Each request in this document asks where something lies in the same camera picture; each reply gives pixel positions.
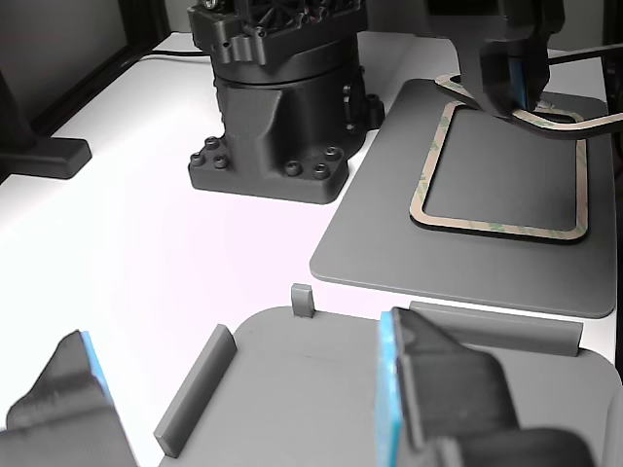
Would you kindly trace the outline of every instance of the white table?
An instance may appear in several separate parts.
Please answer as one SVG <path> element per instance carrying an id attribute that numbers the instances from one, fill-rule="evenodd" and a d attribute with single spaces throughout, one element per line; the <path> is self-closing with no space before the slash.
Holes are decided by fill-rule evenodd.
<path id="1" fill-rule="evenodd" d="M 406 79 L 458 71 L 446 41 L 364 33 L 360 43 L 368 89 L 387 107 Z M 161 45 L 192 47 L 188 34 Z M 604 99 L 600 62 L 555 67 L 549 90 Z M 221 131 L 207 59 L 148 58 L 57 134 L 91 144 L 93 160 L 74 179 L 12 176 L 0 186 L 0 412 L 63 336 L 89 330 L 137 460 L 153 467 L 162 453 L 152 432 L 218 323 L 233 331 L 288 305 L 294 282 L 333 312 L 376 318 L 409 305 L 414 297 L 312 278 L 309 259 L 339 201 L 195 191 L 189 157 Z M 616 313 L 584 323 L 581 345 L 613 361 Z"/>

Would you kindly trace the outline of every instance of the black stand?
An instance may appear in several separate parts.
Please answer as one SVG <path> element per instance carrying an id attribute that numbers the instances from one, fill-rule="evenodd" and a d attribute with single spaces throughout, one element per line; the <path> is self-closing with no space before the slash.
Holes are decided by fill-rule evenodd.
<path id="1" fill-rule="evenodd" d="M 0 72 L 0 183 L 12 174 L 69 179 L 90 159 L 85 140 L 35 135 Z"/>

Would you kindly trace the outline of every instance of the gray plate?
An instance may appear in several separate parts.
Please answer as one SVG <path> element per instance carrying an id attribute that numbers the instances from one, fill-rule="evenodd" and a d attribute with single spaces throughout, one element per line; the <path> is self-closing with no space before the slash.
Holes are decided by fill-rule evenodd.
<path id="1" fill-rule="evenodd" d="M 585 119 L 597 99 L 545 94 Z M 430 143 L 450 97 L 407 82 L 311 258 L 318 279 L 409 295 L 586 318 L 616 303 L 611 144 L 588 142 L 589 233 L 578 243 L 439 232 L 409 215 Z M 426 212 L 565 229 L 575 209 L 574 143 L 534 136 L 476 111 L 456 115 Z"/>
<path id="2" fill-rule="evenodd" d="M 377 324 L 300 318 L 291 307 L 251 317 L 181 455 L 161 467 L 375 467 Z M 486 350 L 504 367 L 523 427 L 572 430 L 597 465 L 620 465 L 623 388 L 602 356 Z"/>

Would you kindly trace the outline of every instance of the rubber gasket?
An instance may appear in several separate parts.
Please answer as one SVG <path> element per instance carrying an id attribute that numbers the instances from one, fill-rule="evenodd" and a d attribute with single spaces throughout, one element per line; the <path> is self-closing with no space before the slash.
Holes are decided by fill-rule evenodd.
<path id="1" fill-rule="evenodd" d="M 411 202 L 411 217 L 424 227 L 432 229 L 463 231 L 471 234 L 493 234 L 495 236 L 515 236 L 530 239 L 543 239 L 571 242 L 577 241 L 588 233 L 588 166 L 586 140 L 579 140 L 576 144 L 575 178 L 576 178 L 576 212 L 575 227 L 570 231 L 556 231 L 527 226 L 514 226 L 493 222 L 473 221 L 466 219 L 453 219 L 447 217 L 431 216 L 424 211 L 426 198 L 433 184 L 435 170 L 441 160 L 444 144 L 456 110 L 460 107 L 468 107 L 463 102 L 449 103 L 441 117 L 439 127 L 428 152 L 428 157 L 421 172 L 420 182 Z M 539 112 L 552 115 L 564 115 L 571 117 L 576 122 L 582 122 L 582 117 L 573 112 L 558 109 L 539 109 Z"/>

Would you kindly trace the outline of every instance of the blue tape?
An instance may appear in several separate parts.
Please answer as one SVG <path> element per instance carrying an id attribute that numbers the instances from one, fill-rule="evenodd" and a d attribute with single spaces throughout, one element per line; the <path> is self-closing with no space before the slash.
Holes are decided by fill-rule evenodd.
<path id="1" fill-rule="evenodd" d="M 517 103 L 523 110 L 528 110 L 528 93 L 524 82 L 524 64 L 520 58 L 510 58 L 510 78 Z"/>
<path id="2" fill-rule="evenodd" d="M 395 467 L 403 425 L 400 385 L 396 370 L 398 348 L 391 312 L 381 314 L 375 400 L 377 467 Z"/>
<path id="3" fill-rule="evenodd" d="M 91 373 L 99 382 L 102 391 L 106 398 L 112 403 L 113 398 L 110 394 L 110 389 L 108 388 L 108 383 L 106 382 L 106 377 L 104 376 L 104 372 L 101 369 L 101 365 L 99 364 L 99 359 L 95 354 L 95 348 L 93 347 L 93 342 L 91 340 L 91 335 L 88 331 L 80 333 L 82 337 L 82 342 L 85 345 L 85 351 L 87 352 L 87 357 L 89 358 L 89 365 L 91 366 Z"/>

